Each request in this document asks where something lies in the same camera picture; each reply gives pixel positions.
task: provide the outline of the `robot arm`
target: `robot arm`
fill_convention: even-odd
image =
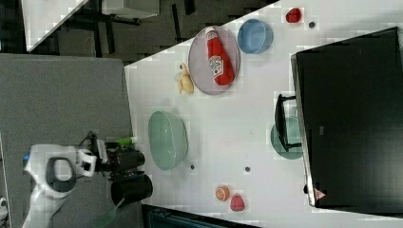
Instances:
[[[82,146],[89,140],[89,146]],[[77,178],[92,177],[94,172],[110,172],[110,181],[137,177],[133,170],[144,164],[144,155],[120,142],[105,143],[89,132],[80,147],[36,144],[25,160],[25,171],[35,179],[29,214],[23,228],[46,228],[75,188]]]
[[[87,149],[55,144],[31,147],[25,170],[35,179],[23,228],[46,228],[75,188],[76,179],[92,177],[97,157]]]

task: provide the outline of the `mint green bowl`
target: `mint green bowl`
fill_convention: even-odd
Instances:
[[[187,138],[183,122],[176,115],[154,112],[148,122],[151,156],[162,170],[176,167],[187,154]]]

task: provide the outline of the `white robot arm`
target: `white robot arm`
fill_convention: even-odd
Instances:
[[[46,228],[74,190],[76,179],[92,177],[97,157],[87,149],[56,144],[31,147],[25,170],[35,179],[23,228]]]

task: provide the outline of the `red warning triangle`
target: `red warning triangle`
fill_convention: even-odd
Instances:
[[[320,191],[317,190],[316,188],[315,188],[314,190],[315,190],[315,198],[316,198],[317,200],[320,200],[320,199],[326,197],[326,194],[320,192]]]

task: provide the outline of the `white tabletop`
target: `white tabletop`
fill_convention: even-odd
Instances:
[[[303,9],[303,22],[290,25],[284,15],[295,7]],[[173,78],[180,63],[187,63],[192,40],[125,68],[133,132],[137,148],[145,154],[145,173],[154,184],[152,197],[144,203],[258,227],[401,227],[403,220],[396,218],[311,207],[302,192],[303,160],[285,160],[277,154],[270,131],[279,93],[294,91],[292,54],[381,29],[403,28],[403,2],[281,0],[223,28],[237,37],[250,18],[270,25],[274,42],[262,54],[242,53],[239,78],[219,96],[197,89],[191,96],[178,94]],[[311,21],[317,23],[313,29],[308,28]],[[149,150],[148,119],[156,110],[178,114],[189,138],[185,161],[171,173],[155,165]],[[251,167],[250,173],[244,172],[245,166]],[[229,201],[215,198],[222,183],[232,193],[241,193],[245,211],[234,213]]]
[[[32,51],[88,0],[22,0],[27,51]]]

